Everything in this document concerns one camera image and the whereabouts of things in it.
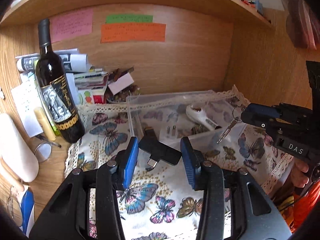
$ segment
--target butterfly tablecloth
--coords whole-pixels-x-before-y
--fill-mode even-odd
[[[229,109],[248,104],[235,87],[231,91],[216,94],[206,106],[213,112],[222,114],[225,122],[229,120],[223,118],[226,115],[224,112],[230,112],[226,110],[228,106],[225,108],[221,103],[217,103],[219,99],[226,99],[231,105]],[[84,171],[98,168],[114,158],[120,150],[126,149],[130,132],[125,111],[125,105],[79,108],[86,124],[86,134],[70,147],[65,176],[75,167]],[[146,116],[144,121],[155,122],[155,126],[156,122],[161,122],[157,118],[161,115],[159,110],[152,114],[148,114],[148,109],[143,111],[145,112],[141,113],[142,116]],[[242,127],[234,130],[220,145],[213,142],[223,129],[216,133],[192,135],[190,142],[194,149],[202,151],[206,159],[212,160],[221,168],[236,171],[246,167],[268,193],[284,172],[291,157],[274,149],[271,138],[264,130],[245,125]],[[179,149],[177,142],[170,146]],[[96,237],[95,190],[91,190],[90,195],[90,235]],[[136,167],[129,189],[117,192],[117,197],[126,239],[195,239],[203,192],[193,191],[188,184],[182,160],[177,166],[159,162],[151,171]],[[225,200],[225,237],[228,237],[231,230],[228,190],[225,190]]]

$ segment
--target orange sleeve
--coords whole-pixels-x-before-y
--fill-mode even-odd
[[[297,229],[306,217],[309,215],[310,211],[315,206],[318,198],[320,196],[320,181],[313,185],[309,190],[309,193],[299,200],[293,207],[293,226]],[[297,201],[300,197],[293,194],[294,201]]]

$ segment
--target pink paper note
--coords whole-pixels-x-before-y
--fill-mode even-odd
[[[50,19],[51,42],[71,39],[92,32],[93,9],[81,9]]]

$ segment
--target white plastic object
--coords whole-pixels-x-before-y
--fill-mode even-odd
[[[201,107],[187,106],[186,115],[191,121],[204,125],[210,131],[214,131],[218,126],[218,124],[207,117],[206,112]]]
[[[39,163],[7,114],[0,114],[0,157],[24,182],[32,182]]]

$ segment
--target key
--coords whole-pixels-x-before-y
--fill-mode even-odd
[[[238,116],[235,117],[235,110],[237,108],[240,108],[241,112]],[[240,107],[240,106],[237,106],[233,109],[232,111],[232,117],[233,117],[233,120],[231,121],[231,123],[228,125],[227,129],[222,133],[220,139],[217,141],[217,144],[220,144],[222,142],[222,140],[228,135],[228,133],[230,133],[231,129],[238,123],[238,122],[241,122],[241,113],[244,111],[244,108]]]

